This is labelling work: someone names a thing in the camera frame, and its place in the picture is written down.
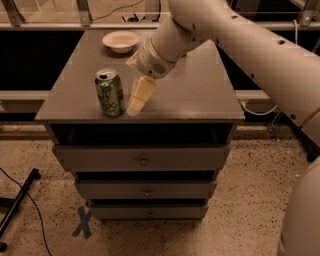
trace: white bowl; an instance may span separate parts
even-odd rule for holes
[[[105,35],[102,43],[116,53],[130,52],[140,40],[140,36],[132,31],[115,31]]]

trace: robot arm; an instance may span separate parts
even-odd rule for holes
[[[186,52],[213,40],[320,146],[320,58],[245,19],[225,0],[169,0],[167,18],[139,50],[138,69],[165,77]]]
[[[172,17],[145,42],[137,67],[165,77],[184,53],[213,40],[320,146],[320,58],[236,14],[224,0],[168,0]],[[320,255],[320,157],[295,187],[278,256]]]

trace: terrazzo floor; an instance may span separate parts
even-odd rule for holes
[[[272,141],[265,126],[239,126],[218,186],[201,221],[89,220],[91,236],[73,236],[85,203],[51,152],[43,131],[0,135],[0,167],[23,183],[32,168],[34,198],[45,225],[52,255],[77,256],[253,256],[276,255],[290,193],[308,163],[301,143],[288,126],[275,129]],[[19,187],[0,174],[0,197],[15,197]],[[37,211],[25,198],[1,241],[2,255],[48,255]]]

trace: soda can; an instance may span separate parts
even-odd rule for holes
[[[118,117],[124,112],[121,80],[117,72],[104,68],[96,73],[96,89],[103,113]]]

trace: table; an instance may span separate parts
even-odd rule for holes
[[[244,119],[216,46],[208,41],[181,58],[137,116],[109,118],[100,108],[95,73],[118,72],[126,107],[141,73],[125,62],[153,32],[135,30],[139,44],[120,55],[102,45],[112,31],[84,31],[36,120],[95,218],[203,218]]]

